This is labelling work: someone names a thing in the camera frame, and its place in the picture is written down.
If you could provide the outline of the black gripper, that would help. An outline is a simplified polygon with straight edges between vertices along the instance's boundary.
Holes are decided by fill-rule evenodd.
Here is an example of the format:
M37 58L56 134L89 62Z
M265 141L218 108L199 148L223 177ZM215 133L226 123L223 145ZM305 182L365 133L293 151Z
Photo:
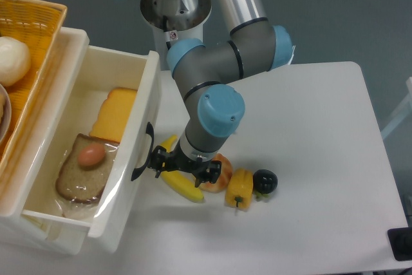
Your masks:
M180 143L172 151L163 146L156 146L149 157L148 168L156 171L155 178L159 178L165 171L181 171L195 177L194 186L199 188L202 183L216 183L221 173L221 162L218 160L204 161L201 156L194 160L187 157Z

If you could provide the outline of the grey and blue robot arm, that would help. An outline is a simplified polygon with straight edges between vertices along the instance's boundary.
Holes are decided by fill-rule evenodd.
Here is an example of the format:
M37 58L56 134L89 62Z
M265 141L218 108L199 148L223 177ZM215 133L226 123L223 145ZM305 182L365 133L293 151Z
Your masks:
M208 19L211 0L140 2L144 19L161 32L158 51L189 113L174 149L151 146L145 166L158 174L190 173L196 184L217 181L221 163L215 155L244 116L244 100L231 82L289 64L294 54L289 33L269 23L261 0L219 1L230 38L214 48L188 36Z

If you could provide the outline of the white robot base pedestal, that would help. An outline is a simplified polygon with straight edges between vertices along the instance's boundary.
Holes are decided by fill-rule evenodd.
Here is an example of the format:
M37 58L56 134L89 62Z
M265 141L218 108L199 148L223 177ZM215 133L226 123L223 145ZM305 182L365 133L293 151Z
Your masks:
M140 11L151 27L160 69L168 70L166 56L179 40L203 39L203 25L211 13L211 0L141 0Z

